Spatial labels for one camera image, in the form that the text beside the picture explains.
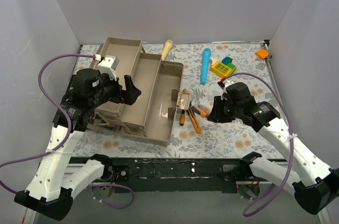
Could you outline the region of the orange handled pliers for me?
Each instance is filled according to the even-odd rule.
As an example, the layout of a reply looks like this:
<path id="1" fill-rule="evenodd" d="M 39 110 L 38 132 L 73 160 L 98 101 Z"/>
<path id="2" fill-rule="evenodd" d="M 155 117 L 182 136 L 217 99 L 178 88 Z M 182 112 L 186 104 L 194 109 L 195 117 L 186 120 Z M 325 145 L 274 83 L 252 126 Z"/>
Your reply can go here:
<path id="1" fill-rule="evenodd" d="M 211 110 L 204 105 L 194 105 L 191 109 L 202 118 L 208 118 L 211 113 Z"/>

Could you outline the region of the taupe plastic tool box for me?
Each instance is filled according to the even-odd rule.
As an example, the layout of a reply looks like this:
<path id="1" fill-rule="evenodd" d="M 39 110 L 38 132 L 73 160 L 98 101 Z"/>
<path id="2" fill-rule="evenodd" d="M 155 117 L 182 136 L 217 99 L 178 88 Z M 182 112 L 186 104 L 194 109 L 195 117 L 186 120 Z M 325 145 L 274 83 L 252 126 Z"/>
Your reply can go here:
<path id="1" fill-rule="evenodd" d="M 88 129 L 111 135 L 118 128 L 131 140 L 167 145 L 177 112 L 186 111 L 191 99 L 189 93 L 181 91 L 183 64 L 146 53 L 141 40 L 108 37 L 99 54 L 116 56 L 120 60 L 116 74 L 130 75 L 141 95 L 132 106 L 101 105 Z"/>

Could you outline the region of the orange utility knife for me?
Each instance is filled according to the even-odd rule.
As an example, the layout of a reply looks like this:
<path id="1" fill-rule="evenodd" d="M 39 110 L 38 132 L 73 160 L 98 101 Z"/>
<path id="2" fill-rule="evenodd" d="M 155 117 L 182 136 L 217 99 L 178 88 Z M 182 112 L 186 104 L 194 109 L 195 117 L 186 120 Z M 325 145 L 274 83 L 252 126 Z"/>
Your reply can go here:
<path id="1" fill-rule="evenodd" d="M 194 112 L 191 109 L 188 109 L 187 112 L 188 112 L 189 118 L 190 118 L 190 120 L 193 124 L 193 127 L 194 127 L 196 133 L 201 134 L 202 130 L 201 130 L 200 125 L 199 125 L 199 123 L 198 123 L 198 121 L 195 117 Z"/>

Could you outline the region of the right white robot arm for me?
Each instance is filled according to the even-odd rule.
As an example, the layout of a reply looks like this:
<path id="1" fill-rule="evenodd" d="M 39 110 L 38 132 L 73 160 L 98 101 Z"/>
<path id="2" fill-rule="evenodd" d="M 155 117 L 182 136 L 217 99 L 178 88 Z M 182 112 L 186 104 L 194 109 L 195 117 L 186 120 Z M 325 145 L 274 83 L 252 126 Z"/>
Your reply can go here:
<path id="1" fill-rule="evenodd" d="M 317 215 L 338 197 L 338 169 L 333 169 L 309 150 L 296 134 L 290 134 L 280 113 L 268 102 L 257 102 L 246 84 L 218 82 L 208 121 L 230 123 L 239 119 L 269 141 L 288 161 L 288 168 L 252 152 L 240 160 L 243 179 L 264 178 L 292 194 L 308 213 Z"/>

